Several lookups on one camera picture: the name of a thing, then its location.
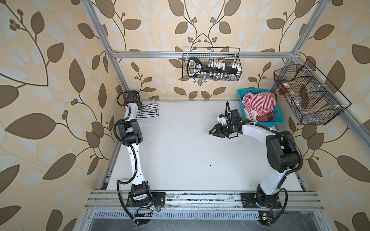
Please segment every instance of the black and white striped cloth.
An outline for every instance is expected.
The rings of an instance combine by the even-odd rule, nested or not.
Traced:
[[[159,116],[159,104],[153,100],[150,104],[142,104],[142,110],[136,114],[137,119],[146,119]]]

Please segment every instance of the wallpaper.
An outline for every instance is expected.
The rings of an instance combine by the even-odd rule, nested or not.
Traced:
[[[174,51],[238,47],[291,51],[315,0],[92,0],[111,47]]]
[[[137,90],[143,99],[181,100],[238,99],[240,88],[270,89],[274,70],[283,64],[282,59],[241,59],[239,81],[213,81],[200,75],[183,79],[178,59],[123,58],[119,62],[130,89]]]
[[[0,0],[0,53],[0,230],[72,230],[124,113],[117,77],[74,0]]]
[[[368,128],[369,37],[370,2],[333,0],[301,53],[349,98],[348,110]],[[303,154],[304,182],[318,193],[333,228],[370,230],[369,150],[339,116],[324,126],[302,126],[283,97],[277,102],[285,118],[279,128],[293,133]]]

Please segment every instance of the black wire basket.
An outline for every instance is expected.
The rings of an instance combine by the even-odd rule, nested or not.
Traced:
[[[242,74],[240,48],[183,47],[182,80],[238,81]]]
[[[325,83],[313,74],[316,70]],[[303,65],[293,64],[274,71],[274,81],[300,125],[325,125],[351,105],[335,84],[309,60]]]

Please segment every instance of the white table surface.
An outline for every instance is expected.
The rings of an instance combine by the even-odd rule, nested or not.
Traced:
[[[225,113],[226,101],[158,101],[159,117],[139,120],[143,134],[141,165],[151,190],[256,190],[269,167],[266,145],[239,135],[222,139],[208,132]],[[238,101],[229,101],[231,110]],[[126,147],[117,156],[107,190],[131,178]],[[131,184],[121,185],[121,190]],[[295,174],[283,187],[301,191]]]

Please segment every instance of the mounting plate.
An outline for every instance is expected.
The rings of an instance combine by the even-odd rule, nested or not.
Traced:
[[[163,207],[164,206],[165,200],[166,200],[166,193],[165,192],[152,192],[152,196],[155,200],[154,201],[154,206],[155,207]],[[134,200],[132,199],[132,197],[128,196],[126,206],[131,207],[131,208],[141,207],[140,205],[134,203],[133,201]]]
[[[243,208],[261,208],[256,205],[255,202],[249,203],[249,198],[254,198],[256,193],[241,193],[240,197],[242,199]],[[272,201],[272,208],[282,208],[279,196],[276,196],[276,200]]]

